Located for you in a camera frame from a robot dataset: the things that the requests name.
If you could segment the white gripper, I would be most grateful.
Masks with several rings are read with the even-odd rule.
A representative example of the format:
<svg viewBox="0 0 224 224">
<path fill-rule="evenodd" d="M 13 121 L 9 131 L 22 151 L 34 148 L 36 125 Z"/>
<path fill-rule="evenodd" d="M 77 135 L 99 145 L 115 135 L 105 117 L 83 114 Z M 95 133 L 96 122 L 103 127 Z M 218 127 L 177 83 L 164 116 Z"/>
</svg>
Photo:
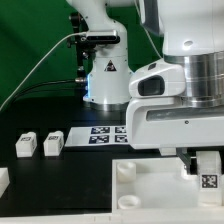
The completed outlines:
<svg viewBox="0 0 224 224">
<path fill-rule="evenodd" d="M 224 106 L 189 108 L 174 97 L 133 98 L 126 130 L 134 149 L 177 148 L 187 173 L 196 175 L 196 152 L 184 147 L 224 146 Z"/>
</svg>

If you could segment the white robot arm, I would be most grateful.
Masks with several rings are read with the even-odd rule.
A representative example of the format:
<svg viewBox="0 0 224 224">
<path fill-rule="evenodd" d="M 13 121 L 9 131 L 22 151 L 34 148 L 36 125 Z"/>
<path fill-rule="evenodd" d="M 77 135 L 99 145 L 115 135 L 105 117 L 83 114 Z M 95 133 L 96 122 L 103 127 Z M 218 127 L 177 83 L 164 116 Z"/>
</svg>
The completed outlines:
<svg viewBox="0 0 224 224">
<path fill-rule="evenodd" d="M 224 146 L 224 0 L 67 0 L 94 43 L 88 106 L 127 108 L 135 149 L 159 149 L 188 172 L 219 174 Z M 112 6 L 137 3 L 142 25 L 164 38 L 163 56 L 137 71 L 127 62 L 127 33 L 110 19 Z"/>
</svg>

